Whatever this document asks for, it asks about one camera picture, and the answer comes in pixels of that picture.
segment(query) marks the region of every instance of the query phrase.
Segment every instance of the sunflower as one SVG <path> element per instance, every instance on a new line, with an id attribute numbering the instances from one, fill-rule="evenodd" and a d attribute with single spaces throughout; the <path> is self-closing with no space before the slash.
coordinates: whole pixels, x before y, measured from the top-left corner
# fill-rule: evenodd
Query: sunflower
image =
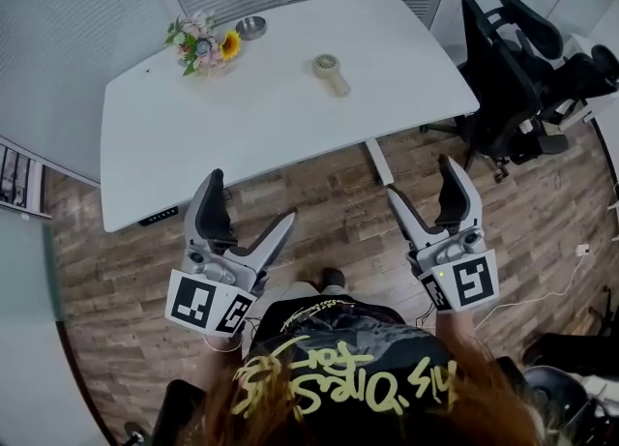
<path id="1" fill-rule="evenodd" d="M 229 61 L 235 57 L 241 50 L 241 37 L 234 30 L 225 32 L 225 38 L 220 45 L 221 56 L 224 61 Z"/>

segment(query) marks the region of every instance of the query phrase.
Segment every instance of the long brown hair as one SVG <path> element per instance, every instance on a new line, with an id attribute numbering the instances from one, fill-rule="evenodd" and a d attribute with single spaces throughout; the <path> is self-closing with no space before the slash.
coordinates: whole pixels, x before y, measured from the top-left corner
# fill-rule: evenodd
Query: long brown hair
<path id="1" fill-rule="evenodd" d="M 458 367 L 457 377 L 450 380 L 457 399 L 449 410 L 417 411 L 411 416 L 399 417 L 400 427 L 395 424 L 397 444 L 427 444 L 429 440 L 433 444 L 458 446 L 541 444 L 530 407 L 488 352 L 480 344 L 461 342 L 450 342 L 449 350 Z M 303 419 L 295 417 L 287 365 L 282 366 L 276 378 L 267 379 L 251 415 L 246 418 L 232 414 L 232 407 L 242 399 L 242 392 L 233 378 L 235 371 L 229 369 L 221 376 L 204 407 L 181 432 L 179 445 L 310 446 L 330 442 L 317 435 Z M 414 434 L 406 427 L 407 421 L 412 420 Z M 353 430 L 366 428 L 368 424 L 341 426 Z M 386 441 L 385 446 L 394 446 L 394 442 Z"/>

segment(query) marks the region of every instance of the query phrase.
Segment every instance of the tabletop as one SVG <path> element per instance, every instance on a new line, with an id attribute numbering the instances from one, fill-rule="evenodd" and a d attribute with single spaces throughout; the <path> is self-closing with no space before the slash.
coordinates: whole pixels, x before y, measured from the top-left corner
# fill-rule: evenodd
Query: tabletop
<path id="1" fill-rule="evenodd" d="M 189 201 L 217 167 L 229 186 L 479 107 L 401 0 L 311 0 L 259 15 L 266 34 L 243 42 L 226 73 L 182 77 L 175 49 L 167 48 L 108 83 L 105 230 Z M 311 60 L 321 53 L 340 60 L 347 97 L 314 76 Z"/>

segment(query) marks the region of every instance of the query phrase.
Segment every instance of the silver bowl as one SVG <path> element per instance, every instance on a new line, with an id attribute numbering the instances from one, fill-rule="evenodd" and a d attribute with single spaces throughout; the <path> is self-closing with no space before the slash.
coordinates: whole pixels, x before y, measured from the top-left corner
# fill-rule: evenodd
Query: silver bowl
<path id="1" fill-rule="evenodd" d="M 255 40 L 267 31 L 267 21 L 261 16 L 248 16 L 236 23 L 235 29 L 242 40 Z"/>

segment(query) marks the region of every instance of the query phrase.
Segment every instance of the beige handheld fan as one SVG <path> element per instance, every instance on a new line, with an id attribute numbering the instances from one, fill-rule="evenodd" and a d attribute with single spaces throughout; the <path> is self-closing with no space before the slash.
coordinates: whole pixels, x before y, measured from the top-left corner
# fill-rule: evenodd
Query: beige handheld fan
<path id="1" fill-rule="evenodd" d="M 313 59 L 313 73 L 329 82 L 338 97 L 346 97 L 350 86 L 339 73 L 339 60 L 332 54 L 320 54 Z"/>

